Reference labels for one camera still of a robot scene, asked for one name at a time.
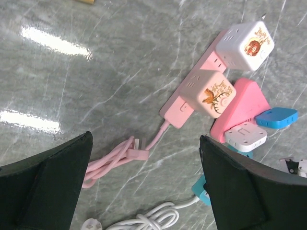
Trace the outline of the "blue plug adapter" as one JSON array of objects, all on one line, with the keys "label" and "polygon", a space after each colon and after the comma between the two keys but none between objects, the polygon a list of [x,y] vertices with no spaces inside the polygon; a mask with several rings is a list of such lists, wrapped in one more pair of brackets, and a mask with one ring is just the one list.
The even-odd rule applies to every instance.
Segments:
[{"label": "blue plug adapter", "polygon": [[272,129],[284,128],[297,119],[297,110],[282,107],[272,108],[255,117],[257,125]]}]

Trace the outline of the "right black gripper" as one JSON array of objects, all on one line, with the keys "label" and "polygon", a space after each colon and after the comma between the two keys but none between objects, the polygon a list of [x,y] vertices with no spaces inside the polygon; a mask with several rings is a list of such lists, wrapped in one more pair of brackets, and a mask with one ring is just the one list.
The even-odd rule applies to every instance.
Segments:
[{"label": "right black gripper", "polygon": [[293,157],[280,159],[281,164],[285,168],[285,171],[298,175],[301,177],[307,177],[307,160],[302,159],[299,161],[295,161]]}]

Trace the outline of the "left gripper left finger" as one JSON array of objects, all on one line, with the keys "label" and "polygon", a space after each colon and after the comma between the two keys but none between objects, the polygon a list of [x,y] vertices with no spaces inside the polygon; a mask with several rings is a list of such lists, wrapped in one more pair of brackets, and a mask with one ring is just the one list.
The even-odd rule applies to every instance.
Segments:
[{"label": "left gripper left finger", "polygon": [[0,168],[2,230],[68,230],[91,156],[87,131]]}]

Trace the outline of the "yellow plug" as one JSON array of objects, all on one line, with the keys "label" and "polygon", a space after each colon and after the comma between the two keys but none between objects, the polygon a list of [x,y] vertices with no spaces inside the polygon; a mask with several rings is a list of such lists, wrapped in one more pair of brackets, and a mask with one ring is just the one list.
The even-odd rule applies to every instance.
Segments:
[{"label": "yellow plug", "polygon": [[94,0],[76,0],[78,2],[82,2],[82,3],[85,3],[85,4],[94,4]]}]

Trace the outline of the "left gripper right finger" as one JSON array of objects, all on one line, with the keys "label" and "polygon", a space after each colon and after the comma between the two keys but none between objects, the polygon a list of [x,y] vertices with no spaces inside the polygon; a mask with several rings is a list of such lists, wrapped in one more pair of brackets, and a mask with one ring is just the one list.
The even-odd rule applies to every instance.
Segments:
[{"label": "left gripper right finger", "polygon": [[219,230],[305,230],[307,180],[200,137],[200,157]]}]

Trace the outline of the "pink triangular socket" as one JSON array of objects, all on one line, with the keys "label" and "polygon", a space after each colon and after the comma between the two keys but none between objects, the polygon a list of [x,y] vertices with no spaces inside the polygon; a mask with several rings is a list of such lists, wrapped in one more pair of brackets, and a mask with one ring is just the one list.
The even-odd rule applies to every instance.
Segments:
[{"label": "pink triangular socket", "polygon": [[270,110],[270,105],[258,84],[247,78],[235,82],[236,95],[210,130],[211,136],[225,143],[224,132],[244,122],[256,124],[255,117]]}]

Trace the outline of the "teal power strip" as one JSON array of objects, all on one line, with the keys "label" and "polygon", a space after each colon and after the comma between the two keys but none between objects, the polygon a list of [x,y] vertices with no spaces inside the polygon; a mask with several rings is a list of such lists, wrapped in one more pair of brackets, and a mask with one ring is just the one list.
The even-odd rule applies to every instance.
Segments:
[{"label": "teal power strip", "polygon": [[197,180],[197,182],[192,186],[191,190],[195,196],[199,198],[205,205],[211,206],[211,201],[208,192],[204,188],[206,185],[206,179],[204,174]]}]

